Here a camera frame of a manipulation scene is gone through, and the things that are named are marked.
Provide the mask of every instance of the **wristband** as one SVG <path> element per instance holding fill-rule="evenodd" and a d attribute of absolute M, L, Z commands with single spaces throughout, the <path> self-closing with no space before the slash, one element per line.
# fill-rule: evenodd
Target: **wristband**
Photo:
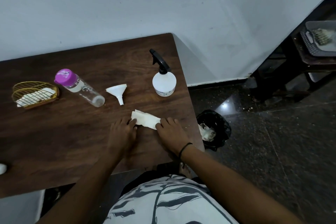
<path fill-rule="evenodd" d="M 181 154 L 182 154 L 182 152 L 184 151 L 184 149 L 185 149 L 188 145 L 190 145 L 190 144 L 192 144 L 192 143 L 187 143 L 187 144 L 182 148 L 182 150 L 180 150 L 180 153 L 178 154 L 178 159 L 179 159 L 179 160 L 181 160 Z"/>

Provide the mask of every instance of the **person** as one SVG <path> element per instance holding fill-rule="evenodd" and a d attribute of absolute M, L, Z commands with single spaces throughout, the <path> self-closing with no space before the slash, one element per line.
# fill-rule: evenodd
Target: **person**
<path fill-rule="evenodd" d="M 135 124 L 136 120 L 127 117 L 112 123 L 106 151 L 38 224 L 88 221 L 99 192 L 136 140 Z M 194 147 L 178 120 L 161 119 L 156 129 L 162 144 L 179 156 L 204 185 L 179 175 L 145 182 L 120 197 L 104 224 L 302 223 L 235 171 Z"/>

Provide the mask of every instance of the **white spray bottle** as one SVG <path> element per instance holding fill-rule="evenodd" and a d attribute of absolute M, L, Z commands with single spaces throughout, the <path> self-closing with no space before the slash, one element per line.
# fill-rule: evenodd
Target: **white spray bottle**
<path fill-rule="evenodd" d="M 155 50 L 150 49 L 153 56 L 153 65 L 159 64 L 159 72 L 153 77 L 153 87 L 156 93 L 162 97 L 170 96 L 174 93 L 176 77 L 170 72 L 171 69 L 166 61 Z"/>

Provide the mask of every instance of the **white plastic funnel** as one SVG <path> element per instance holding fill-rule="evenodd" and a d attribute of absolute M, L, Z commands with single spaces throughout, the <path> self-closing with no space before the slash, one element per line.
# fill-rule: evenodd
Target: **white plastic funnel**
<path fill-rule="evenodd" d="M 113 87 L 109 87 L 106 89 L 106 91 L 112 95 L 114 95 L 115 97 L 117 97 L 117 99 L 119 100 L 119 104 L 123 105 L 124 101 L 123 101 L 123 93 L 125 91 L 127 87 L 127 84 L 120 84 L 117 86 L 113 86 Z"/>

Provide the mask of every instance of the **purple lid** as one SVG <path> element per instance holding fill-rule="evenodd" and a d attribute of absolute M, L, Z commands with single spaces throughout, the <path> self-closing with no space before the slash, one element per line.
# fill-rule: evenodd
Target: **purple lid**
<path fill-rule="evenodd" d="M 70 69 L 61 69 L 55 75 L 55 80 L 57 84 L 61 84 L 62 86 L 71 86 L 77 80 L 77 74 L 75 74 Z"/>

